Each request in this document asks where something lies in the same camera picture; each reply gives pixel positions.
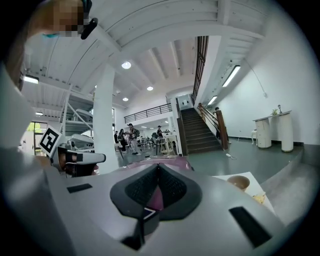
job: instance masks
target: backpack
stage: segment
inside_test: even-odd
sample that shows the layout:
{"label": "backpack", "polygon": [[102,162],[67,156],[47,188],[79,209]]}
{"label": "backpack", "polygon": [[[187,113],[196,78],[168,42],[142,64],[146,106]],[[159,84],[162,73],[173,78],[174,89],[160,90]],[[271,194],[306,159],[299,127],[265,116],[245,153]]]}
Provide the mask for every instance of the backpack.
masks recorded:
{"label": "backpack", "polygon": [[134,128],[134,135],[136,138],[140,137],[140,131],[136,128]]}

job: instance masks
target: balcony railing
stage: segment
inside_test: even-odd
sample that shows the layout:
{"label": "balcony railing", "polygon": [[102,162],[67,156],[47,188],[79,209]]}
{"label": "balcony railing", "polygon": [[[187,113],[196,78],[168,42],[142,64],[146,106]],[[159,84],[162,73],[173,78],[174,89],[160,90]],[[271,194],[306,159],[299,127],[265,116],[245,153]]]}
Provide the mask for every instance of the balcony railing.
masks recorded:
{"label": "balcony railing", "polygon": [[165,105],[161,105],[161,106],[156,106],[138,113],[134,113],[131,115],[127,115],[124,117],[124,122],[130,123],[139,119],[143,119],[143,118],[148,118],[148,117],[152,117],[155,115],[160,115],[163,113],[167,113],[167,112],[171,112],[172,111],[172,107],[171,104],[165,104]]}
{"label": "balcony railing", "polygon": [[193,93],[191,96],[193,104],[195,104],[198,91],[199,91],[202,74],[205,68],[208,43],[209,43],[209,36],[206,35],[206,36],[197,37],[195,77],[194,77]]}

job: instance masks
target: staircase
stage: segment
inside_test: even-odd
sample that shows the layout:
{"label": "staircase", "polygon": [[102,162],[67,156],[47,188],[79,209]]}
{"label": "staircase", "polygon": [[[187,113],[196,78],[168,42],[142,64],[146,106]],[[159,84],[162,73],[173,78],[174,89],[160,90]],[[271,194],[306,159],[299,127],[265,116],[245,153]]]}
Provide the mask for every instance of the staircase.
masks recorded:
{"label": "staircase", "polygon": [[222,146],[194,108],[181,110],[188,154],[221,150]]}

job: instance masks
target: black slot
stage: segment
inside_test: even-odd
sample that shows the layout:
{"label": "black slot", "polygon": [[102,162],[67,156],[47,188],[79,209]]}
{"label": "black slot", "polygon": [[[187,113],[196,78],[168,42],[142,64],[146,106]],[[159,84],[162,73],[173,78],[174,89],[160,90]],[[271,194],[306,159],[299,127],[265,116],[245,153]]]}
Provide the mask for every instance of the black slot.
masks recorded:
{"label": "black slot", "polygon": [[245,208],[235,207],[229,209],[229,212],[232,214],[255,248],[264,244],[271,238],[265,229],[250,215]]}
{"label": "black slot", "polygon": [[92,186],[89,183],[86,184],[81,184],[81,185],[77,185],[77,186],[69,186],[66,189],[69,191],[69,193],[75,193],[75,192],[79,192],[82,190],[87,190],[92,188]]}

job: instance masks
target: wall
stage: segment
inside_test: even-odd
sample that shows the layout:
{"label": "wall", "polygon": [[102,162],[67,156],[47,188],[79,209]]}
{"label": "wall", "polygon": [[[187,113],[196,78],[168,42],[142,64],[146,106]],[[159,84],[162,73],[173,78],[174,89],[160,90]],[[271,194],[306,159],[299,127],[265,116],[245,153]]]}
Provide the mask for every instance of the wall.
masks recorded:
{"label": "wall", "polygon": [[[280,104],[283,112],[292,110],[294,141],[320,145],[319,64],[300,29],[278,7],[265,24],[265,39],[252,49],[247,62],[214,105],[222,110],[228,134],[250,137],[256,128],[253,120],[270,115]],[[278,121],[270,121],[272,140],[280,139]]]}
{"label": "wall", "polygon": [[177,79],[168,79],[155,83],[152,91],[140,91],[130,102],[126,116],[167,104],[166,93],[189,87],[194,84],[194,75],[182,75]]}
{"label": "wall", "polygon": [[153,115],[153,116],[150,116],[150,117],[142,118],[142,119],[139,119],[137,121],[132,121],[131,124],[133,126],[138,126],[140,124],[153,122],[153,121],[164,119],[164,118],[170,118],[172,116],[173,116],[173,112],[171,111],[171,112],[166,112],[166,113],[163,113],[163,114],[156,114],[156,115]]}

